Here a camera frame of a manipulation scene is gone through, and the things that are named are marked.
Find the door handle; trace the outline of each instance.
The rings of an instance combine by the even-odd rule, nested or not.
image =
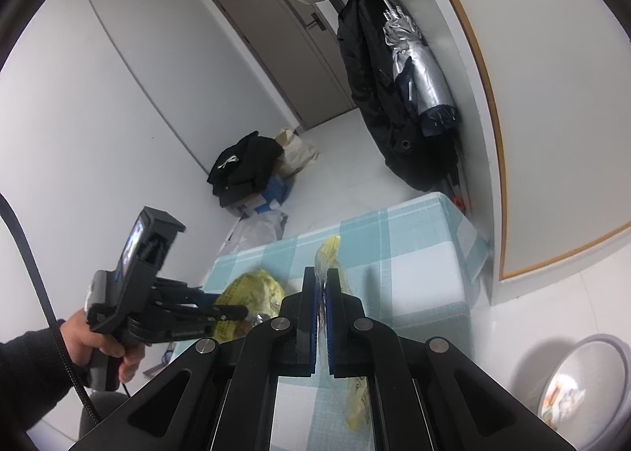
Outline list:
[[[316,12],[313,12],[311,14],[311,18],[313,18],[313,20],[310,23],[305,24],[305,28],[310,30],[314,26],[317,26],[318,28],[320,28],[321,31],[326,31],[326,25],[323,21],[320,20],[320,15],[318,15]]]

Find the black coat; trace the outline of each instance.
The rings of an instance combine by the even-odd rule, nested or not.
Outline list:
[[[227,207],[253,193],[261,193],[283,148],[276,140],[252,132],[225,149],[210,170],[207,182],[219,204]]]
[[[383,0],[349,0],[338,42],[352,97],[386,165],[412,188],[429,191],[456,168],[453,135],[427,138],[405,109],[392,74]]]

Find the light blue checkered tablecloth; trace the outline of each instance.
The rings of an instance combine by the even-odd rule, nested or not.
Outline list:
[[[472,357],[469,306],[488,246],[443,194],[430,194],[339,225],[217,259],[204,284],[221,292],[239,275],[263,268],[287,294],[300,290],[304,268],[330,236],[348,284],[368,317],[404,337],[426,341],[441,335]],[[194,341],[179,343],[174,356]],[[345,380],[320,369],[311,378],[281,378],[274,412],[272,450],[372,449],[370,428],[348,429],[340,399]]]

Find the plastic bag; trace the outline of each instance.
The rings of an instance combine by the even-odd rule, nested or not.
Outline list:
[[[287,178],[315,162],[319,152],[294,134],[292,129],[281,129],[276,142],[285,151],[278,160],[277,174]]]
[[[340,287],[342,293],[352,294],[346,281],[345,271],[338,262],[338,250],[340,249],[340,236],[327,238],[315,253],[315,277],[324,292],[326,283],[326,273],[329,269],[337,269],[340,277]],[[326,318],[323,309],[319,317],[319,353],[320,360],[326,364],[328,362],[328,348],[326,344]],[[330,382],[330,387],[334,395],[342,403],[346,424],[355,432],[368,428],[368,418],[370,417],[370,398],[368,396],[368,382],[364,376],[360,378],[335,379],[326,375]]]
[[[285,290],[265,270],[244,273],[226,287],[214,305],[245,305],[248,318],[217,322],[213,338],[218,343],[225,343],[244,337],[259,323],[278,316],[284,297]]]
[[[255,214],[239,221],[220,255],[241,252],[282,239],[287,215],[278,209]]]

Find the umbrella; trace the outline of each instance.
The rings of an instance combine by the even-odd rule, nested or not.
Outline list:
[[[445,75],[414,21],[397,6],[384,14],[386,43],[392,47],[393,74],[401,99],[424,136],[437,136],[460,123]]]

